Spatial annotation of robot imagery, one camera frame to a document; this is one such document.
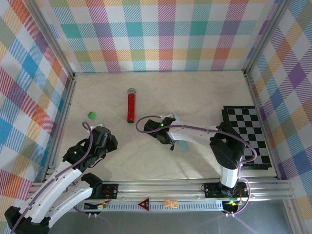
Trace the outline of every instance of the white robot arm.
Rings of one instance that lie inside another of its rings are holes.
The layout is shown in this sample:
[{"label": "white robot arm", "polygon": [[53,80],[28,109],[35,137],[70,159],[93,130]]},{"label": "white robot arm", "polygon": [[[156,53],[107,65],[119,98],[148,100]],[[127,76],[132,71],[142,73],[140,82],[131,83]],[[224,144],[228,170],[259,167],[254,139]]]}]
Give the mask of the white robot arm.
[{"label": "white robot arm", "polygon": [[11,233],[47,234],[56,221],[79,202],[89,197],[103,196],[103,181],[92,173],[85,174],[74,187],[65,190],[88,167],[93,167],[98,159],[116,150],[117,145],[110,130],[98,126],[92,130],[92,137],[69,148],[63,162],[36,193],[19,207],[7,209],[5,217]]},{"label": "white robot arm", "polygon": [[245,145],[231,126],[225,123],[210,127],[190,125],[176,120],[173,115],[159,118],[161,122],[150,119],[145,123],[144,131],[137,130],[148,133],[162,144],[171,144],[171,150],[178,140],[210,146],[222,167],[221,185],[229,189],[236,185]]}]

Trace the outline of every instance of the black and white chessboard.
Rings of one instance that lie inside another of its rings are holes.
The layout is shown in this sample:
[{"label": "black and white chessboard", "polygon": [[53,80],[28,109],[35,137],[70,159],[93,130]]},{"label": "black and white chessboard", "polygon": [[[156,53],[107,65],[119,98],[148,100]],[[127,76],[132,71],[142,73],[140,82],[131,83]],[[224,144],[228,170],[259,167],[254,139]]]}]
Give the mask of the black and white chessboard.
[{"label": "black and white chessboard", "polygon": [[[258,154],[255,161],[243,164],[242,169],[267,170],[272,167],[255,107],[224,106],[223,108],[223,121],[229,123],[245,141],[255,148]],[[252,151],[246,147],[242,160],[252,157]]]}]

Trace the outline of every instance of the plaid fabric backdrop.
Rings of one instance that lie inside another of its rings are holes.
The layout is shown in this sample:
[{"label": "plaid fabric backdrop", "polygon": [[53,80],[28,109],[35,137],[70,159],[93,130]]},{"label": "plaid fabric backdrop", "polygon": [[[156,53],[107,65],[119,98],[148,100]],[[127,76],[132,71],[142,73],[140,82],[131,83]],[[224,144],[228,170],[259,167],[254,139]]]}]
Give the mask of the plaid fabric backdrop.
[{"label": "plaid fabric backdrop", "polygon": [[281,0],[274,0],[274,3],[272,5],[272,7],[271,7],[267,17],[266,17],[266,19],[265,19],[265,21],[264,21],[264,23],[263,23],[259,33],[258,33],[256,39],[253,42],[253,46],[252,46],[251,50],[249,51],[249,54],[248,54],[247,59],[246,59],[246,61],[244,63],[243,69],[247,68],[247,65],[249,64],[250,59],[251,59],[252,55],[254,54],[255,49],[259,45],[264,32],[267,30],[267,27],[269,26],[269,22],[271,21],[272,17],[274,16],[275,11],[276,11],[276,9],[278,7],[278,4],[280,2],[281,2]]},{"label": "plaid fabric backdrop", "polygon": [[274,0],[37,0],[78,72],[241,70]]},{"label": "plaid fabric backdrop", "polygon": [[293,0],[251,73],[283,178],[312,233],[312,1]]},{"label": "plaid fabric backdrop", "polygon": [[42,173],[68,75],[22,0],[0,0],[0,233]]}]

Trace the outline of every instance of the small label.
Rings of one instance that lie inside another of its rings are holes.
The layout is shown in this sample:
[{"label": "small label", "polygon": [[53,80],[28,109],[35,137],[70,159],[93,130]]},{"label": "small label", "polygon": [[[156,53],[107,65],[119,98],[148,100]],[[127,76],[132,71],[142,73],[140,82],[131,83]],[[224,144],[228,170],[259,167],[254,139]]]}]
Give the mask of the small label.
[{"label": "small label", "polygon": [[150,211],[150,198],[148,197],[147,199],[141,201],[138,205],[147,211]]},{"label": "small label", "polygon": [[171,207],[171,208],[177,208],[178,207],[178,201],[166,199],[164,202],[164,206],[165,207]]}]

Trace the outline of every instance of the black mounting bracket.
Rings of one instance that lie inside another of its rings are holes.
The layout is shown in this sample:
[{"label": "black mounting bracket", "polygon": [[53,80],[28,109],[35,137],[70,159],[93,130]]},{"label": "black mounting bracket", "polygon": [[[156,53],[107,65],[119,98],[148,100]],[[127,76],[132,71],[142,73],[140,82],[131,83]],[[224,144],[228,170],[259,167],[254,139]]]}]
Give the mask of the black mounting bracket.
[{"label": "black mounting bracket", "polygon": [[118,184],[102,184],[99,189],[101,193],[97,196],[90,196],[88,199],[116,200],[118,194]]},{"label": "black mounting bracket", "polygon": [[238,182],[232,189],[220,186],[220,183],[204,183],[203,184],[206,198],[240,198],[248,197],[247,186],[244,182]]}]

